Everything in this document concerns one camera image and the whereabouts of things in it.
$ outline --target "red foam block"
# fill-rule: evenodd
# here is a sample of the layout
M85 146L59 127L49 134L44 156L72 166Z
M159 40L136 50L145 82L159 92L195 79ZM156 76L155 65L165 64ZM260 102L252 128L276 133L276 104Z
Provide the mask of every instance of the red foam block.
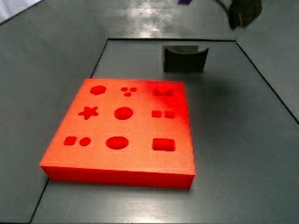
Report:
M40 166L59 181L191 188L183 83L85 80Z

